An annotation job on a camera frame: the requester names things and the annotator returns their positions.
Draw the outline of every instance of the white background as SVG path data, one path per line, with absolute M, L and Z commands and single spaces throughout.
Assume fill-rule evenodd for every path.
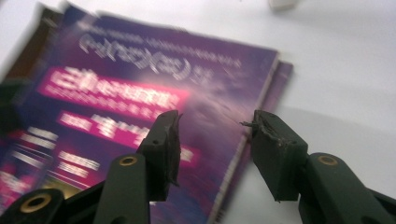
M 35 28 L 37 2 L 62 3 L 0 0 L 0 79 Z M 295 72 L 276 113 L 309 153 L 340 157 L 368 188 L 396 198 L 396 1 L 305 0 L 281 12 L 264 0 L 70 2 L 278 49 Z M 249 165 L 224 223 L 302 222 L 297 203 L 274 202 Z

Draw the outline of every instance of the magazine cover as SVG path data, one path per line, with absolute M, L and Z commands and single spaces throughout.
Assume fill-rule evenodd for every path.
M 177 109 L 180 188 L 151 206 L 151 222 L 213 221 L 247 141 L 239 122 L 261 108 L 277 52 L 75 7 L 52 42 L 16 102 L 26 130 L 18 146 L 49 167 L 37 179 L 71 192 L 92 186 Z
M 279 62 L 274 78 L 271 82 L 271 86 L 265 95 L 264 102 L 262 104 L 262 110 L 274 113 L 276 106 L 279 103 L 282 93 L 286 89 L 286 86 L 292 76 L 293 64 L 288 62 Z

